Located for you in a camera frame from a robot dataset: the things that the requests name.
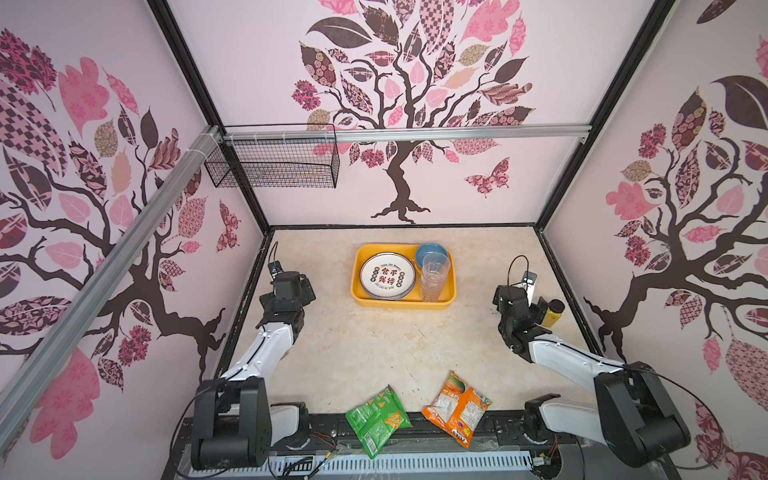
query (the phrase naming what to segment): black wire basket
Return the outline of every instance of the black wire basket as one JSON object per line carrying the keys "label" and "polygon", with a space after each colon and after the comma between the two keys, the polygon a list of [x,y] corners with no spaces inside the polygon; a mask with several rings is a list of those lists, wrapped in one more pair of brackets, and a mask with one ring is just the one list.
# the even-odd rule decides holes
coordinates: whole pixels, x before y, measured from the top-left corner
{"label": "black wire basket", "polygon": [[[339,146],[336,132],[326,124],[301,124],[310,131],[326,131],[323,137],[261,139],[225,137],[251,187],[336,188],[339,178]],[[271,127],[273,125],[236,125]],[[221,149],[206,160],[205,168],[216,187],[237,187],[237,172]]]}

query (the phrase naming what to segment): pink butterfly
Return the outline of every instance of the pink butterfly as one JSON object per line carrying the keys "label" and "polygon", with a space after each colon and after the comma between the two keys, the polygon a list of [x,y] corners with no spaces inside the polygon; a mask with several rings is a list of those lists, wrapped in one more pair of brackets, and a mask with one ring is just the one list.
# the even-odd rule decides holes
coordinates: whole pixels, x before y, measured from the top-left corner
{"label": "pink butterfly", "polygon": [[221,212],[221,220],[224,221],[224,232],[219,236],[219,240],[216,242],[216,251],[220,252],[225,248],[234,248],[237,246],[237,235],[235,230],[240,225],[240,220],[237,219],[235,214],[230,213],[230,209],[224,202],[219,200],[219,211]]}
{"label": "pink butterfly", "polygon": [[466,177],[464,180],[473,187],[477,187],[478,192],[488,198],[488,193],[493,190],[494,185],[496,187],[509,188],[509,185],[507,185],[507,182],[509,182],[509,175],[504,173],[507,170],[509,170],[509,157],[498,162],[498,165],[496,165],[491,172],[490,177],[486,177],[485,175],[472,175],[471,177]]}

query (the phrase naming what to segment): white plate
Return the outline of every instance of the white plate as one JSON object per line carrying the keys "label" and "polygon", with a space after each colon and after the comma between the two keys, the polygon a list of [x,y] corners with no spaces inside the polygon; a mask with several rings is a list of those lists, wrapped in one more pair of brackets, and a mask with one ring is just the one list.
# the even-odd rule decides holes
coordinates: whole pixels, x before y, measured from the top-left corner
{"label": "white plate", "polygon": [[375,300],[400,300],[413,290],[416,270],[403,255],[378,253],[362,265],[360,283]]}

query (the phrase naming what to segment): snack bag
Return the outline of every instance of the snack bag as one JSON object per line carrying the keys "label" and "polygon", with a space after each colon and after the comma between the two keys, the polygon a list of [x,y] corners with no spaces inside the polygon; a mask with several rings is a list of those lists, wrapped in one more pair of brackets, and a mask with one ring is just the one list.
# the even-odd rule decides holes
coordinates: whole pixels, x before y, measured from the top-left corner
{"label": "snack bag", "polygon": [[370,458],[379,454],[395,430],[411,426],[406,409],[402,407],[400,399],[389,385],[367,403],[348,412],[346,420]]}
{"label": "snack bag", "polygon": [[475,429],[489,406],[491,400],[465,384],[451,370],[440,395],[422,413],[468,449]]}

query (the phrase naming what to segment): aluminum rail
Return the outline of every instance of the aluminum rail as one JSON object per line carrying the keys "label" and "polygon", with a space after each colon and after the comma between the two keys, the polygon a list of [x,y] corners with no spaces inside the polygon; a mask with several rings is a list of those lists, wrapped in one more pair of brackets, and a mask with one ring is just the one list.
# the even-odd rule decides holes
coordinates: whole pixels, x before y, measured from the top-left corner
{"label": "aluminum rail", "polygon": [[[297,140],[333,139],[333,131],[244,131],[233,128],[258,127],[258,125],[227,125],[227,140]],[[339,143],[367,141],[423,141],[462,140],[469,138],[526,138],[526,137],[586,137],[592,128],[588,124],[515,125],[508,127],[436,127],[436,128],[386,128],[377,130],[336,129]]]}
{"label": "aluminum rail", "polygon": [[168,175],[162,188],[150,199],[104,263],[74,297],[69,308],[0,394],[0,451],[5,450],[69,360],[72,350],[111,298],[114,289],[123,280],[157,225],[170,211],[197,168],[217,147],[218,138],[215,127],[204,128]]}

